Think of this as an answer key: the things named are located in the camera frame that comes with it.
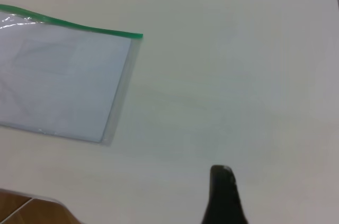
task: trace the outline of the white paper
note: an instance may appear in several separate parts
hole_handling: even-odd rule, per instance
[[[130,44],[0,12],[0,124],[99,142]]]

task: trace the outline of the floor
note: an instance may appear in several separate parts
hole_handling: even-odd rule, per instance
[[[62,205],[0,192],[0,224],[81,224]]]

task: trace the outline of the black object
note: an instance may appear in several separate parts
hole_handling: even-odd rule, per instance
[[[233,171],[214,165],[210,172],[210,198],[202,224],[248,224]]]

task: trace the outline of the white table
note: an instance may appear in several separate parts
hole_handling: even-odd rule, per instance
[[[144,34],[111,146],[0,128],[0,187],[86,224],[197,224],[230,165],[251,223],[335,223],[336,0],[0,0]]]

